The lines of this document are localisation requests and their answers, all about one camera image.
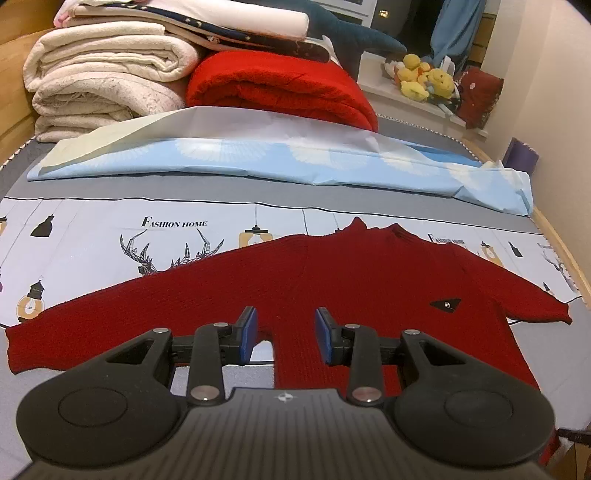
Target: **black triangular patch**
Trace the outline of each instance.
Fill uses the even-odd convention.
[[[456,308],[461,301],[462,299],[444,299],[432,301],[429,305],[445,313],[453,313],[456,311]]]

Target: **white rolled blanket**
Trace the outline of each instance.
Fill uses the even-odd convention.
[[[202,56],[201,49],[165,34],[160,24],[107,22],[43,35],[33,45],[22,76],[30,92],[81,72],[121,72],[155,82],[173,82],[189,75]]]
[[[78,137],[131,118],[184,108],[186,80],[158,83],[129,73],[83,72],[43,81],[33,96],[39,142]]]

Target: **printed deer antlers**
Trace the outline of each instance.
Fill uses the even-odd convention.
[[[127,245],[125,245],[123,242],[123,235],[121,235],[119,237],[119,243],[121,244],[121,250],[123,250],[123,253],[125,255],[127,255],[132,260],[134,260],[135,262],[140,264],[138,267],[138,271],[141,275],[151,275],[152,273],[159,272],[159,270],[157,270],[154,267],[154,265],[152,264],[152,257],[149,257],[147,255],[148,247],[150,246],[150,243],[146,244],[146,246],[139,253],[139,255],[137,254],[138,249],[136,247],[134,247],[135,239],[138,238],[140,235],[143,235],[144,233],[146,233],[146,231],[148,231],[148,229],[131,237],[129,239],[129,242],[127,242]],[[205,258],[205,257],[211,257],[212,255],[215,255],[218,252],[218,250],[220,250],[220,248],[223,245],[223,240],[219,243],[219,245],[216,248],[214,248],[213,250],[210,250],[211,243],[203,236],[203,234],[201,233],[201,230],[199,230],[199,228],[197,228],[197,231],[199,232],[199,236],[201,236],[201,239],[203,240],[203,249],[200,252],[198,252],[194,258],[191,258],[191,251],[189,250],[189,244],[185,244],[184,257],[182,259],[179,257],[178,259],[176,259],[176,261],[172,260],[170,262],[170,268],[178,267],[179,265],[186,265],[188,263],[195,262],[195,260],[201,260],[202,258]]]

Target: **blue curtain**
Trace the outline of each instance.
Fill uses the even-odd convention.
[[[425,60],[439,67],[447,55],[456,68],[463,65],[485,4],[486,0],[445,0],[431,36],[432,54]]]

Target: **mattress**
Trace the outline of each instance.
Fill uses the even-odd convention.
[[[379,123],[385,135],[473,158],[454,139],[391,119]],[[141,259],[130,254],[133,237],[137,252],[149,244],[151,264],[164,270],[186,248],[195,255],[206,242],[212,250],[220,245],[223,252],[294,233],[326,235],[355,216],[369,227],[398,222],[425,240],[453,242],[499,262],[569,303],[570,326],[508,321],[554,407],[557,426],[583,428],[590,422],[590,314],[529,218],[435,195],[251,177],[167,173],[27,181],[28,170],[51,147],[31,141],[0,173],[0,186],[11,184],[0,203],[0,218],[7,217],[0,235],[3,325],[18,322],[18,305],[36,282],[43,284],[40,308],[46,309],[140,276]],[[254,226],[268,235],[241,235],[252,233]],[[4,335],[0,343],[5,351]],[[250,365],[224,367],[226,392],[234,386],[272,387],[273,355],[272,345],[262,342]],[[7,358],[0,360],[0,480],[29,462],[15,427],[18,403],[32,387],[57,374],[35,369],[13,375]],[[183,394],[186,380],[186,368],[177,369],[173,392]]]

